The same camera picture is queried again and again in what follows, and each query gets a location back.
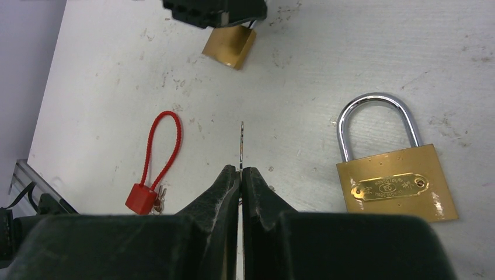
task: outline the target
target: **padlock body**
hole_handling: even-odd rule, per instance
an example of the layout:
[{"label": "padlock body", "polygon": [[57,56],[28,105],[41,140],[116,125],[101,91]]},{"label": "padlock body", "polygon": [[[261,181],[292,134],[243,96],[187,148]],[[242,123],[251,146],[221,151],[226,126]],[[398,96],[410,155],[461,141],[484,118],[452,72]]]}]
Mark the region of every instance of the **padlock body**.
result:
[{"label": "padlock body", "polygon": [[256,32],[242,25],[215,28],[203,49],[203,54],[239,70],[255,38]]},{"label": "padlock body", "polygon": [[433,144],[337,164],[350,213],[458,219]]}]

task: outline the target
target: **white table surface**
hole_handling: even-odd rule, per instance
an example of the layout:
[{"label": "white table surface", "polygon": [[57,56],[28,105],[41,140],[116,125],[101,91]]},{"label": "white table surface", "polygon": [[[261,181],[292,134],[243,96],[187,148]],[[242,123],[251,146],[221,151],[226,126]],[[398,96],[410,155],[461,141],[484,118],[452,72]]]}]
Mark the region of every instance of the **white table surface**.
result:
[{"label": "white table surface", "polygon": [[[432,226],[456,273],[495,279],[494,15],[490,0],[271,0],[235,71],[201,55],[211,30],[169,20],[160,1],[68,1],[29,164],[82,213],[130,214],[151,122],[174,110],[184,140],[166,213],[238,164],[241,121],[245,166],[300,211],[345,212],[336,118],[359,94],[390,92],[437,148],[460,219]],[[350,132],[358,157],[408,145],[385,107]],[[174,141],[166,118],[153,179]]]}]

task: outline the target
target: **red cable loop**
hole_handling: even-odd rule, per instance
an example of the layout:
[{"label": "red cable loop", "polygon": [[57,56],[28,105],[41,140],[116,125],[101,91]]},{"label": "red cable loop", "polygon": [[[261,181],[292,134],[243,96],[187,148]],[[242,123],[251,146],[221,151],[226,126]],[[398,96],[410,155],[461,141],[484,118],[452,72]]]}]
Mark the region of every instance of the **red cable loop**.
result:
[{"label": "red cable loop", "polygon": [[172,155],[170,156],[170,159],[168,160],[167,164],[165,167],[162,169],[160,174],[158,174],[158,177],[156,180],[153,182],[153,185],[151,185],[151,190],[154,191],[158,183],[163,179],[165,176],[165,173],[169,171],[170,167],[172,166],[172,163],[174,162],[175,158],[177,157],[177,154],[179,153],[180,149],[180,144],[182,142],[182,125],[180,124],[180,119],[179,116],[172,112],[172,111],[163,111],[158,115],[151,125],[151,129],[149,130],[149,136],[148,136],[148,146],[146,147],[146,159],[144,162],[144,170],[142,171],[142,178],[140,185],[144,185],[144,182],[146,181],[146,175],[148,174],[148,168],[149,168],[149,158],[151,157],[151,146],[153,144],[153,137],[155,135],[156,127],[160,123],[160,121],[164,118],[164,116],[172,116],[172,118],[175,121],[175,126],[177,127],[177,140],[175,141],[175,147],[173,148]]}]

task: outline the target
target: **small brass padlock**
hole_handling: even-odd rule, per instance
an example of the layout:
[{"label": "small brass padlock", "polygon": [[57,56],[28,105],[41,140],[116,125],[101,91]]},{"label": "small brass padlock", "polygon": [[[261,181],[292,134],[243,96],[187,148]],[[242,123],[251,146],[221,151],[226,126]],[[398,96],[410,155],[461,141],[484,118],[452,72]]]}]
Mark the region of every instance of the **small brass padlock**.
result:
[{"label": "small brass padlock", "polygon": [[239,70],[255,38],[256,32],[242,25],[215,28],[204,46],[203,54]]},{"label": "small brass padlock", "polygon": [[[412,148],[353,159],[349,116],[371,101],[397,109]],[[339,115],[337,137],[343,161],[337,171],[349,212],[417,215],[429,222],[458,219],[435,147],[423,145],[411,112],[397,97],[367,93],[355,98]]]}]

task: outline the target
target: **gray wall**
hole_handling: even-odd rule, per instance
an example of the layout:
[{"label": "gray wall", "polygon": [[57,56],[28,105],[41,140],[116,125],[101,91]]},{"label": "gray wall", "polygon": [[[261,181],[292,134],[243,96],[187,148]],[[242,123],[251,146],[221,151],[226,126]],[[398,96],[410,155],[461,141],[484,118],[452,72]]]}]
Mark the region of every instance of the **gray wall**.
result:
[{"label": "gray wall", "polygon": [[0,206],[27,158],[66,0],[0,0]]}]

